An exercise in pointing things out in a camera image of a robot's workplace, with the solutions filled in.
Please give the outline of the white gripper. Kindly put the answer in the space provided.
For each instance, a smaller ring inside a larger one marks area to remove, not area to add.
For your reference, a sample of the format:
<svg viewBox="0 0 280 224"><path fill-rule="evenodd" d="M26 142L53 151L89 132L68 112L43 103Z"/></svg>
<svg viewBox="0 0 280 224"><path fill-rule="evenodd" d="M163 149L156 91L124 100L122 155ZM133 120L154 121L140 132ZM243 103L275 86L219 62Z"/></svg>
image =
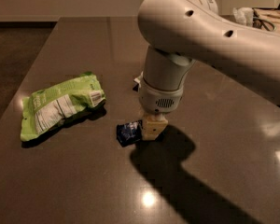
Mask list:
<svg viewBox="0 0 280 224"><path fill-rule="evenodd" d="M168 125L166 117L163 114L157 113L171 113L175 111L182 98L183 90L156 90L141 79L138 93L140 105L147 112L142 118L142 139L145 141L152 141L155 140Z"/></svg>

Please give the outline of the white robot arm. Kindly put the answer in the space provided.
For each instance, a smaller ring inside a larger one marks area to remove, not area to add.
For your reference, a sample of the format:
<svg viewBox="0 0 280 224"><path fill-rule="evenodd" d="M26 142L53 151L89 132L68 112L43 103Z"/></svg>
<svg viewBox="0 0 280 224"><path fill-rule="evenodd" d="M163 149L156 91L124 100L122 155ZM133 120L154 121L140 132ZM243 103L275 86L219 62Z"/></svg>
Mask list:
<svg viewBox="0 0 280 224"><path fill-rule="evenodd" d="M165 129L197 61L280 106L280 34L221 18L215 0L144 0L137 20L148 42L139 84L144 140Z"/></svg>

